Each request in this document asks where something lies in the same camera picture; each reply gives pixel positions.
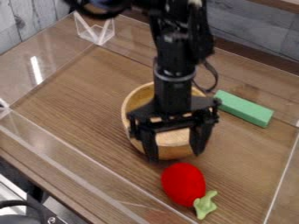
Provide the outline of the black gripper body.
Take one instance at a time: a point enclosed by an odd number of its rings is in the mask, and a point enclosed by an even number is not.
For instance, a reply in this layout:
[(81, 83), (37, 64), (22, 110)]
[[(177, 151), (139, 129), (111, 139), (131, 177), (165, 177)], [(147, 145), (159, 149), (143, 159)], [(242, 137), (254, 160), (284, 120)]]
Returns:
[(193, 94), (191, 80), (154, 78), (150, 102), (126, 112), (130, 136), (143, 137), (171, 130), (190, 129), (191, 135), (209, 137), (219, 121), (221, 100)]

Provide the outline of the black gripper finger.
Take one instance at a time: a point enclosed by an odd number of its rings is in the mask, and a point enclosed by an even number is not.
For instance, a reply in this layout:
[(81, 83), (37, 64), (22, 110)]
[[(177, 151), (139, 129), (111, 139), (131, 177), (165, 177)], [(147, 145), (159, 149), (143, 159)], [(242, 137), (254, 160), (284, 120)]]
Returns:
[(190, 145), (195, 156), (199, 156), (205, 152), (214, 125), (215, 120), (213, 118), (205, 118), (202, 122), (198, 122), (191, 127)]
[(151, 129), (141, 129), (138, 139), (145, 148), (145, 154), (151, 162), (159, 161), (159, 149), (155, 140), (157, 133)]

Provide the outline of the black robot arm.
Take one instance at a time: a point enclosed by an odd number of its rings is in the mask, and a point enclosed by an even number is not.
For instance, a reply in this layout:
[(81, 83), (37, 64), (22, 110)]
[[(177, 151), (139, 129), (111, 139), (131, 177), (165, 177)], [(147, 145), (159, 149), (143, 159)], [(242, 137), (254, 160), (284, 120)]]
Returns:
[(129, 8), (147, 11), (157, 47), (154, 58), (154, 98), (126, 113), (130, 136), (142, 142), (151, 161), (161, 156), (157, 135), (173, 130), (190, 131), (193, 153), (203, 153), (215, 123), (221, 99), (193, 94), (197, 66), (214, 54), (207, 0), (89, 0), (101, 12), (78, 0), (63, 0), (87, 17), (106, 20)]

